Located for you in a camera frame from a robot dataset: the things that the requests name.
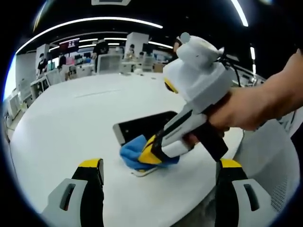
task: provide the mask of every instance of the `microfiber cloth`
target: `microfiber cloth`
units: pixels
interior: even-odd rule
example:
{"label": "microfiber cloth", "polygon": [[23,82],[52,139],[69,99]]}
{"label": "microfiber cloth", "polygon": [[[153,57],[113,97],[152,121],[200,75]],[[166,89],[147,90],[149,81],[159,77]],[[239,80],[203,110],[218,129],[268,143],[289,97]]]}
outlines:
{"label": "microfiber cloth", "polygon": [[168,160],[167,162],[161,163],[159,165],[151,165],[151,164],[145,164],[138,161],[138,158],[140,154],[142,153],[142,150],[144,146],[146,145],[147,140],[146,138],[141,135],[132,141],[124,144],[120,149],[120,156],[125,161],[126,165],[130,167],[131,169],[135,170],[149,170],[154,167],[168,167],[172,164],[177,164],[180,157],[174,157]]}

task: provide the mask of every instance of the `table surface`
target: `table surface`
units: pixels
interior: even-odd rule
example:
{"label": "table surface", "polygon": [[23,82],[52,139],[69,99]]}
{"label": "table surface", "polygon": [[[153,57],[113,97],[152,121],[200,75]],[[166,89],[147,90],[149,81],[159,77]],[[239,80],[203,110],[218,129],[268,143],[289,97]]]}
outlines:
{"label": "table surface", "polygon": [[[215,186],[215,162],[202,145],[177,165],[139,178],[119,156],[113,125],[179,112],[184,100],[169,92],[162,74],[98,75],[49,87],[30,106],[11,140],[11,153],[24,195],[37,212],[49,193],[71,178],[79,163],[104,159],[106,227],[168,227],[189,213]],[[225,134],[232,158],[242,130]]]}

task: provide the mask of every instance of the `smartphone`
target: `smartphone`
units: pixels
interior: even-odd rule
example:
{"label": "smartphone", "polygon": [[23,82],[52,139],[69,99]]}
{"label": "smartphone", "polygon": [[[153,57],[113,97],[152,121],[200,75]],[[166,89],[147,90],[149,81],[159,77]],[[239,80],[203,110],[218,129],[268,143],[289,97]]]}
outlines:
{"label": "smartphone", "polygon": [[123,146],[140,135],[143,135],[148,140],[158,131],[163,129],[163,127],[176,115],[177,113],[174,111],[159,113],[115,124],[113,130],[118,142]]}

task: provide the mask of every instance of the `black and yellow part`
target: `black and yellow part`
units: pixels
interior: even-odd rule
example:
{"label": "black and yellow part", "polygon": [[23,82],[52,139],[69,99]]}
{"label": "black and yellow part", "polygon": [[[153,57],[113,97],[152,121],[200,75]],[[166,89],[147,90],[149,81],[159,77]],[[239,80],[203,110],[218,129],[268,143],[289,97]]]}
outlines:
{"label": "black and yellow part", "polygon": [[231,159],[221,159],[216,170],[216,220],[215,227],[237,227],[239,204],[232,182],[246,180],[242,166]]}
{"label": "black and yellow part", "polygon": [[103,160],[82,162],[72,179],[87,181],[80,207],[81,226],[103,227]]}
{"label": "black and yellow part", "polygon": [[169,91],[172,91],[172,92],[178,94],[177,89],[175,89],[175,87],[172,85],[172,83],[171,83],[167,78],[164,78],[164,82],[165,82],[166,88],[167,88]]}

